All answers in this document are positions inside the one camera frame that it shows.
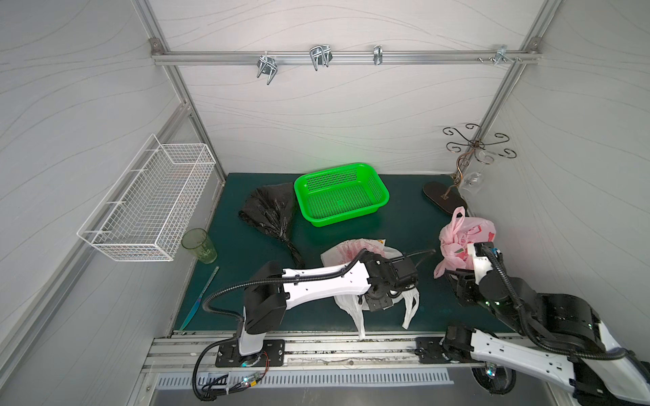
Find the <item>white printed plastic bag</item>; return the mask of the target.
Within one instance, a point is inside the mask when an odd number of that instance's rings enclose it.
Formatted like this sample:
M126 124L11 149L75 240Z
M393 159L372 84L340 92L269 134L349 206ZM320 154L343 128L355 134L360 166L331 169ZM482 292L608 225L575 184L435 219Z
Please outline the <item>white printed plastic bag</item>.
M386 247L385 243L386 240L346 240L321 253L321 262L325 267L344 265L350 262L361 249L367 249L387 259L394 259L402 255L399 250ZM335 296L334 301L342 311L345 311L352 318L359 338L364 339L366 337L364 313L370 311L366 299L363 296L339 295ZM395 299L392 299L394 305L400 302L403 302L405 305L402 328L408 330L420 306L420 293L418 289L407 290L405 293L399 294Z

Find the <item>black plastic bag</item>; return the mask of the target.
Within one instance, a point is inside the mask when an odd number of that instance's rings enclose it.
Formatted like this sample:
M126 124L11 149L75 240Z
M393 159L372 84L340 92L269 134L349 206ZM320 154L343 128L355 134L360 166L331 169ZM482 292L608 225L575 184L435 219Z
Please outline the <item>black plastic bag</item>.
M305 261L291 239L297 199L291 183L264 185L246 198L238 217L260 233L279 241L291 254L296 267Z

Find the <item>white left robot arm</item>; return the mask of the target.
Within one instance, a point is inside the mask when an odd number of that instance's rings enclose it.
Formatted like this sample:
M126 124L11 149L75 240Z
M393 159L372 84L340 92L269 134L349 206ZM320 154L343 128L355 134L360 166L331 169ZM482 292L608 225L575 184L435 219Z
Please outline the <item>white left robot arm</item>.
M254 368L255 372L228 385L226 376L199 378L195 367L192 391L202 402L212 402L259 384L270 367L284 362L284 341L267 339L267 334L281 325L287 311L316 300L343 297L344 308L352 315L384 311L402 301L406 308L402 326L408 328L420 304L417 284L416 265L409 257L386 258L367 249L333 267L289 269L269 262L251 280L201 301L203 311L234 318L237 330L233 338L204 348L196 364L215 349L217 367Z

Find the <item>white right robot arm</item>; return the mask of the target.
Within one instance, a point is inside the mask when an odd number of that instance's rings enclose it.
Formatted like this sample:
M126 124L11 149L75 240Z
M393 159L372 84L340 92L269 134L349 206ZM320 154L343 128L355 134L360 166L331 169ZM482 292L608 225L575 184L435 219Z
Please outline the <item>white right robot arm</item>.
M445 273L457 299L482 306L531 346L453 325L441 342L449 360L483 363L477 380L488 388L503 369L561 387L580 405L649 403L648 363L616 341L587 301L538 293L523 279L509 276L501 251L491 243L470 245L469 258L472 268Z

